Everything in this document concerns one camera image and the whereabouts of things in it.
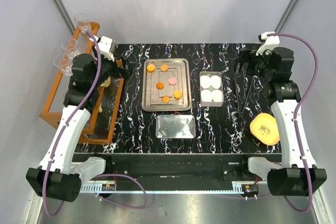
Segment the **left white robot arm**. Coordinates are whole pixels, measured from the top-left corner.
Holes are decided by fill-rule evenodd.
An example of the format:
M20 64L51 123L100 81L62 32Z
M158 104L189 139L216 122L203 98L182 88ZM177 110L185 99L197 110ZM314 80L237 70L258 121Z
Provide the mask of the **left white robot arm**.
M107 180L113 175L111 159L100 154L92 154L74 168L71 163L82 130L97 104L100 85L109 77L127 79L132 75L134 64L125 57L121 62L118 66L116 60L104 56L95 61L90 54L73 59L72 76L53 142L39 166L29 168L26 173L28 183L43 199L73 202L83 184L96 176Z

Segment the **orange chocolate chip cookie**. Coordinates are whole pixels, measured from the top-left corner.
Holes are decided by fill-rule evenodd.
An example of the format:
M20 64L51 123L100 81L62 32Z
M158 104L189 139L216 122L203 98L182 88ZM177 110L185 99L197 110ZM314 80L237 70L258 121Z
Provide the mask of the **orange chocolate chip cookie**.
M162 90L162 89L164 88L164 83L162 83L162 82L158 82L158 83L156 84L156 88L159 89L159 90Z

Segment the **yellow sandwich cookie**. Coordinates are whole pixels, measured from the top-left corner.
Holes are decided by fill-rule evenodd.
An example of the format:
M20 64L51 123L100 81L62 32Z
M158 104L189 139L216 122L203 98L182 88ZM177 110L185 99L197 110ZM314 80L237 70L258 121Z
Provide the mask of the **yellow sandwich cookie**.
M182 96L183 96L183 92L181 90L175 90L173 93L173 97L177 100L180 99Z
M156 69L156 66L154 64L148 64L146 67L147 72L154 72Z

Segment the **pink sandwich cookie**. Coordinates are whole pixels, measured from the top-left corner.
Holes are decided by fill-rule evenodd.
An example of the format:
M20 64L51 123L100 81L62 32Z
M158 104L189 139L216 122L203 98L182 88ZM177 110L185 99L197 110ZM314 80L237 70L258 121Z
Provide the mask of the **pink sandwich cookie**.
M173 77L169 78L169 84L170 85L174 86L174 85L176 85L176 83L177 83L177 79L176 78L173 78Z

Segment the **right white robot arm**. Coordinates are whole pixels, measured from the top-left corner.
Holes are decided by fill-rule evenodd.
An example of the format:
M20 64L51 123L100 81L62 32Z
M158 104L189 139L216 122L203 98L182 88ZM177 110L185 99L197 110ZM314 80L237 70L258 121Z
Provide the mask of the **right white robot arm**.
M260 54L256 49L242 49L235 63L237 71L247 64L246 73L263 81L282 151L279 165L261 156L245 159L238 167L239 176L250 180L257 175L267 182L273 196L309 196L327 180L327 174L324 168L317 168L309 151L297 107L303 99L297 84L290 79L293 51L276 47Z

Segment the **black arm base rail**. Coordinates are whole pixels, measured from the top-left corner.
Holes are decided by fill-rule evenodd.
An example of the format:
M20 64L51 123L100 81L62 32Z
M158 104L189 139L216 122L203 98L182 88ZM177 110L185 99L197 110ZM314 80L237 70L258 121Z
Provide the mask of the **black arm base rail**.
M103 154L108 171L136 179L148 193L232 191L233 183L266 185L243 170L255 154Z

